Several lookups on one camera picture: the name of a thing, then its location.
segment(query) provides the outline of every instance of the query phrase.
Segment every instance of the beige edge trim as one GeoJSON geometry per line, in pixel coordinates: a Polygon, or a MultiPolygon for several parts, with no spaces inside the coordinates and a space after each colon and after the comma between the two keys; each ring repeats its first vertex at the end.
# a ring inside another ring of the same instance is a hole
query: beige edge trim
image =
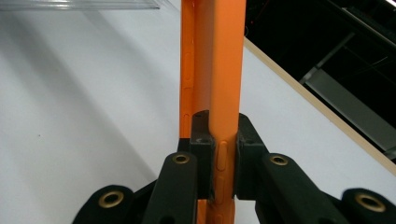
{"type": "Polygon", "coordinates": [[[387,157],[379,152],[373,145],[367,142],[360,134],[353,130],[347,125],[342,119],[335,115],[326,105],[324,105],[318,98],[312,95],[306,88],[298,83],[294,78],[291,77],[285,70],[283,70],[277,63],[270,59],[265,53],[251,43],[247,38],[244,41],[245,47],[252,52],[258,59],[265,63],[271,70],[273,70],[278,76],[285,80],[295,91],[300,93],[305,100],[313,105],[318,111],[326,116],[332,123],[334,123],[343,133],[349,138],[355,141],[361,148],[363,148],[370,156],[381,163],[387,170],[396,176],[396,165],[390,161],[387,157]]]}

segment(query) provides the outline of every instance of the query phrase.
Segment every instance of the white tabletop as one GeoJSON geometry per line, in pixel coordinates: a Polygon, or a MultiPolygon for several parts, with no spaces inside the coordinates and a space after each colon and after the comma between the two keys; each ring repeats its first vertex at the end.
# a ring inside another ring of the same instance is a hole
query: white tabletop
{"type": "MultiPolygon", "coordinates": [[[[0,223],[70,223],[96,190],[157,177],[177,150],[179,24],[165,1],[0,12],[0,223]]],[[[247,49],[240,111],[322,190],[396,203],[396,177],[247,49]]],[[[236,211],[235,223],[258,223],[254,203],[236,211]]]]}

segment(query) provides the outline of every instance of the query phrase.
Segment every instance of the clear plastic tray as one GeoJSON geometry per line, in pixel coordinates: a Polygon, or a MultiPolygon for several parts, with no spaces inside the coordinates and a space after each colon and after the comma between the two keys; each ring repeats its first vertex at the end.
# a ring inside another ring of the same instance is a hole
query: clear plastic tray
{"type": "Polygon", "coordinates": [[[156,0],[0,0],[0,11],[160,8],[156,0]]]}

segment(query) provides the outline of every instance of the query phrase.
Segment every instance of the white table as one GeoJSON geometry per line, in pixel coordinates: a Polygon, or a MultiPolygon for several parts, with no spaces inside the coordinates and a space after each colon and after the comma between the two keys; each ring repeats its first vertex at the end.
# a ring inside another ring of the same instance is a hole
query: white table
{"type": "MultiPolygon", "coordinates": [[[[178,141],[177,7],[0,12],[0,223],[70,223],[96,190],[157,177],[178,141]]],[[[269,150],[337,198],[396,203],[393,168],[297,90],[245,49],[240,111],[269,150]]],[[[254,203],[236,211],[258,223],[254,203]]]]}

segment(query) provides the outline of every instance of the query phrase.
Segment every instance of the brass rivet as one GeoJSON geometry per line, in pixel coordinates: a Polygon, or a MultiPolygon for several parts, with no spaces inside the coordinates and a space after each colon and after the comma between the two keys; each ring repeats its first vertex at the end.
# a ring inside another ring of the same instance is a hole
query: brass rivet
{"type": "Polygon", "coordinates": [[[111,208],[119,205],[123,200],[123,193],[119,190],[112,190],[100,197],[99,205],[103,208],[111,208]]]}
{"type": "Polygon", "coordinates": [[[276,165],[287,165],[288,164],[288,160],[281,156],[272,156],[270,158],[270,160],[272,163],[274,163],[276,165]]]}
{"type": "Polygon", "coordinates": [[[358,193],[355,196],[355,200],[361,206],[373,212],[380,213],[380,212],[385,212],[385,210],[387,210],[387,207],[381,201],[365,193],[358,193]]]}
{"type": "Polygon", "coordinates": [[[175,163],[177,163],[177,164],[184,164],[184,163],[189,162],[190,157],[188,157],[188,156],[186,156],[186,155],[178,154],[178,155],[174,156],[174,157],[172,158],[172,160],[173,160],[175,163]]]}

